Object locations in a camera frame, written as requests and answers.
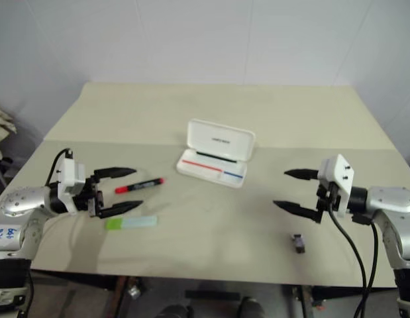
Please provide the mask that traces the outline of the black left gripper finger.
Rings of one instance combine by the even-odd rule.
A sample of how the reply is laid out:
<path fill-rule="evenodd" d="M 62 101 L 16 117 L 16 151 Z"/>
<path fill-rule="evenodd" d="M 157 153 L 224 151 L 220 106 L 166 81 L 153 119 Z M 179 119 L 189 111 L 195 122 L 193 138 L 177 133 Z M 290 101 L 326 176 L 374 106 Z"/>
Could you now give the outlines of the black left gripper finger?
<path fill-rule="evenodd" d="M 124 167 L 112 167 L 94 170 L 93 175 L 96 181 L 102 178 L 121 178 L 136 173 L 135 169 Z"/>
<path fill-rule="evenodd" d="M 116 215 L 122 215 L 132 209 L 137 208 L 142 204 L 143 201 L 125 201 L 121 203 L 116 203 L 112 205 L 110 208 L 100 209 L 98 212 L 98 217 L 100 219 L 105 219 Z"/>

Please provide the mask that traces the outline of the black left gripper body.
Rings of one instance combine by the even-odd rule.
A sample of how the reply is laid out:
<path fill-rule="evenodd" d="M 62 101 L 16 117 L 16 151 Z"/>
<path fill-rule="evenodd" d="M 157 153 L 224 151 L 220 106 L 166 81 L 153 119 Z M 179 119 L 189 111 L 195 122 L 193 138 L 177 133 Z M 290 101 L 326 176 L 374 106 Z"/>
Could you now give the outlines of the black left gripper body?
<path fill-rule="evenodd" d="M 98 183 L 97 178 L 87 178 L 81 192 L 72 198 L 77 210 L 87 211 L 90 217 L 102 217 L 103 192 Z"/>

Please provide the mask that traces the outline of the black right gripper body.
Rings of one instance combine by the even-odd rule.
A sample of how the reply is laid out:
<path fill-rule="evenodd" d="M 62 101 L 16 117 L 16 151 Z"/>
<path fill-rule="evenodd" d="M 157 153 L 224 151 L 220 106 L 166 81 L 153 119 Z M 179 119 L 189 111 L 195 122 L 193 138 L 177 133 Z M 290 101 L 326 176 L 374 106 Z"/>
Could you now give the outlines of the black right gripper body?
<path fill-rule="evenodd" d="M 341 199 L 339 191 L 340 188 L 334 182 L 329 182 L 327 185 L 319 184 L 317 190 L 317 211 L 329 211 L 329 207 L 333 211 L 338 211 Z"/>

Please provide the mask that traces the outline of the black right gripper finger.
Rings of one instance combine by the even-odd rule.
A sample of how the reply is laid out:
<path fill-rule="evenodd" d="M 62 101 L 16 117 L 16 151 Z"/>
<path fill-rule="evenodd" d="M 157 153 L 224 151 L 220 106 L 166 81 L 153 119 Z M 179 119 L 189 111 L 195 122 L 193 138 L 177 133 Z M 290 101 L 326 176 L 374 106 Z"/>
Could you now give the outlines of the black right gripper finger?
<path fill-rule="evenodd" d="M 274 204 L 277 205 L 280 209 L 283 209 L 284 211 L 287 211 L 288 213 L 291 213 L 292 215 L 296 215 L 299 217 L 304 217 L 307 219 L 310 219 L 316 223 L 320 223 L 323 212 L 322 211 L 316 211 L 312 209 L 307 209 L 298 203 L 293 203 L 290 201 L 276 201 L 274 200 Z"/>
<path fill-rule="evenodd" d="M 292 169 L 285 171 L 284 174 L 299 180 L 309 181 L 318 179 L 318 171 L 312 169 Z"/>

